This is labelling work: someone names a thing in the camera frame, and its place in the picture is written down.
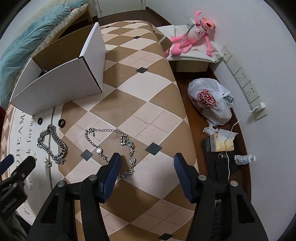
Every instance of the charger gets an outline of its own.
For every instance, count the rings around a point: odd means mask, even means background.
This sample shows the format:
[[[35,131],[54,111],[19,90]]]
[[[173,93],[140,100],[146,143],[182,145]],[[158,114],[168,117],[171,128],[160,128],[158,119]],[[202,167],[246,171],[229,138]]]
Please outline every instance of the charger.
[[[266,108],[266,105],[264,102],[260,102],[258,106],[256,106],[256,112],[264,110]]]

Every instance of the lobster clasp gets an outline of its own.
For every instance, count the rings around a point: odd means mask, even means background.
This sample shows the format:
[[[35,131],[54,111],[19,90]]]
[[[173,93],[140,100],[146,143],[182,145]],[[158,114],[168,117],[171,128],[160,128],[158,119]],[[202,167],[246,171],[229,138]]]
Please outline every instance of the lobster clasp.
[[[92,133],[94,132],[94,128],[90,127],[90,128],[87,128],[85,131],[88,133]]]

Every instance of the black grommet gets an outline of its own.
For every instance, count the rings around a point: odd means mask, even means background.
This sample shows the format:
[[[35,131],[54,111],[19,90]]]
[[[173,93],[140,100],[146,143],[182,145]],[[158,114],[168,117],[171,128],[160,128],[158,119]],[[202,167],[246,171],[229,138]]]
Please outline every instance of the black grommet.
[[[38,125],[41,126],[42,122],[43,122],[43,119],[42,119],[41,117],[39,117],[39,118],[38,118],[38,121],[37,121]]]
[[[58,126],[63,128],[66,125],[66,121],[64,119],[59,119]]]

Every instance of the small bottle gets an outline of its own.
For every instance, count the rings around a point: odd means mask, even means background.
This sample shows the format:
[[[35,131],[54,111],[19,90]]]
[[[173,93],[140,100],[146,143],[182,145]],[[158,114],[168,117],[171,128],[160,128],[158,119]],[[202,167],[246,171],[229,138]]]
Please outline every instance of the small bottle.
[[[233,103],[233,100],[234,100],[234,99],[233,99],[233,97],[231,97],[230,95],[224,96],[223,98],[224,98],[227,102],[229,102],[229,103],[231,103],[231,104]]]
[[[234,160],[237,165],[245,165],[253,161],[256,161],[256,157],[252,155],[246,155],[246,156],[235,155]]]

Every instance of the curb chain bracelet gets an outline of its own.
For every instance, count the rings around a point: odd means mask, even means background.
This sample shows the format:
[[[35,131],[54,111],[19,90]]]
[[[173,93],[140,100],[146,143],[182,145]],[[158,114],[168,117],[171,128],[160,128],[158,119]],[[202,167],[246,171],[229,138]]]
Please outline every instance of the curb chain bracelet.
[[[55,143],[61,148],[61,152],[57,155],[54,155],[52,153],[52,151],[50,150],[50,148],[45,145],[44,139],[45,136],[51,134],[52,139],[55,141]],[[56,131],[56,127],[52,124],[49,124],[47,129],[44,131],[41,131],[40,136],[37,139],[37,147],[42,148],[43,150],[46,151],[46,153],[48,153],[51,158],[55,161],[56,164],[64,164],[65,160],[65,156],[67,154],[68,151],[68,147],[66,146],[66,144],[58,137],[57,135],[57,131]],[[48,159],[46,159],[45,164],[47,167],[51,167],[52,164],[50,163],[50,161]]]
[[[120,144],[122,146],[128,146],[130,148],[129,150],[129,155],[130,155],[130,158],[128,159],[128,161],[130,162],[131,164],[131,168],[129,170],[129,172],[123,172],[121,174],[118,174],[118,176],[120,178],[127,178],[128,175],[133,175],[134,173],[134,167],[136,165],[136,159],[133,157],[133,153],[135,152],[135,146],[133,144],[132,141],[130,141],[128,135],[122,131],[119,131],[119,130],[114,130],[114,129],[95,129],[95,128],[87,128],[85,130],[85,138],[89,141],[90,144],[92,144],[95,148],[96,148],[96,152],[101,155],[101,158],[103,161],[105,161],[106,163],[109,163],[107,157],[103,154],[103,149],[100,148],[99,146],[97,146],[95,143],[92,142],[92,140],[88,137],[88,133],[92,133],[93,136],[94,136],[94,133],[95,131],[99,131],[99,132],[116,132],[118,134],[121,134],[120,136]]]

